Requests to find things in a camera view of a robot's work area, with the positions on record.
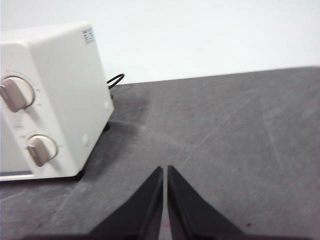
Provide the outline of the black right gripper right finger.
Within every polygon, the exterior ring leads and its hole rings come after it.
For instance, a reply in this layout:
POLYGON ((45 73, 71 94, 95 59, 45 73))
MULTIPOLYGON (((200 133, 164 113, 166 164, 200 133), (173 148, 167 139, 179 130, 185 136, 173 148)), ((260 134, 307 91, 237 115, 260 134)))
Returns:
POLYGON ((174 240, 218 240, 245 235, 207 203, 172 165, 167 167, 167 207, 174 240))

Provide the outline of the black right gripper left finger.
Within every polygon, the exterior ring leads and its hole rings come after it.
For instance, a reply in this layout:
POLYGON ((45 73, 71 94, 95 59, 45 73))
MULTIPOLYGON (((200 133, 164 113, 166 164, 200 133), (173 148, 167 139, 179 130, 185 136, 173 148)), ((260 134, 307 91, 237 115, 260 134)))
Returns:
POLYGON ((94 227, 99 240, 157 240, 163 213, 164 173, 158 166, 133 195, 94 227))

